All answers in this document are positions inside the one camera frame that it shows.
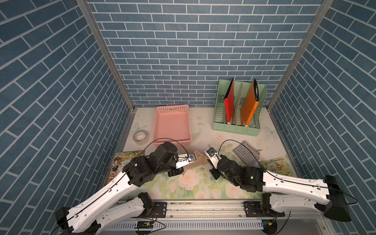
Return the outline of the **beige striped dishcloth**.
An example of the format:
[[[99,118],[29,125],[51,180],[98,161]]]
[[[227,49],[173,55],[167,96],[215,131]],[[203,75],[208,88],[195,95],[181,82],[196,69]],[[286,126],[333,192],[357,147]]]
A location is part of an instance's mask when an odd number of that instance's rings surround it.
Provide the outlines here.
[[[200,151],[194,151],[194,154],[196,155],[196,161],[184,166],[183,167],[183,169],[184,169],[183,173],[186,173],[188,170],[194,169],[198,166],[201,166],[201,165],[208,163],[209,158],[204,153],[202,153]]]

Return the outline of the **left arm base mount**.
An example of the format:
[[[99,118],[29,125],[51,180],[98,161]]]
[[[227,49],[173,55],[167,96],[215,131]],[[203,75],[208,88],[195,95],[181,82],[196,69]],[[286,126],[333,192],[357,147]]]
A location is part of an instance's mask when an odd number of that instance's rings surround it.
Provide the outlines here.
[[[147,214],[147,217],[153,219],[165,218],[166,213],[167,202],[155,202],[153,209]]]

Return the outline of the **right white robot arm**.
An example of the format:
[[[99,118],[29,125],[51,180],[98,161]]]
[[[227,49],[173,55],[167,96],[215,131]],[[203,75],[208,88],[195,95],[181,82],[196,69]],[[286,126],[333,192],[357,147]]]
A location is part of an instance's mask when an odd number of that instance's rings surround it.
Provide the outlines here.
[[[351,216],[344,192],[334,176],[324,179],[302,179],[272,173],[263,168],[240,166],[225,155],[210,149],[206,152],[215,179],[223,177],[235,187],[261,193],[258,213],[264,217],[280,216],[283,208],[311,208],[335,221],[350,222]]]

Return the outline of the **grey striped dishcloth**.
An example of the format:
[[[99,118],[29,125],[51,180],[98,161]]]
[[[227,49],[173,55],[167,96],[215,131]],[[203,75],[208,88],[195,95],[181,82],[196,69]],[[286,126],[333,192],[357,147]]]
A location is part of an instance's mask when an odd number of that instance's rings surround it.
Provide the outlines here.
[[[261,149],[256,149],[247,141],[241,142],[239,146],[233,149],[233,152],[239,157],[246,166],[259,167]]]

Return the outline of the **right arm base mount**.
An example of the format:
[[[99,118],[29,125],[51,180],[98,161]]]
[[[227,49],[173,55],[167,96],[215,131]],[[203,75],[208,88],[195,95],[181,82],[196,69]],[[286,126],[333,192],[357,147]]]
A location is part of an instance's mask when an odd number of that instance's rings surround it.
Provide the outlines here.
[[[243,203],[246,217],[285,217],[284,212],[274,211],[270,204],[270,193],[262,193],[258,201]]]

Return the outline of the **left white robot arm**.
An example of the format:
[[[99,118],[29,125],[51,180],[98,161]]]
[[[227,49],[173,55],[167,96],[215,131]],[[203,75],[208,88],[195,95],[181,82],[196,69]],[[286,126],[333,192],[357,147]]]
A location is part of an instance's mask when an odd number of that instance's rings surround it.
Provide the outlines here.
[[[125,218],[155,216],[155,204],[148,193],[140,193],[122,205],[115,204],[160,173],[172,176],[182,173],[192,157],[188,153],[179,155],[177,151],[174,144],[165,142],[149,155],[141,153],[133,158],[91,197],[75,207],[58,209],[55,213],[58,228],[65,235],[96,235]]]

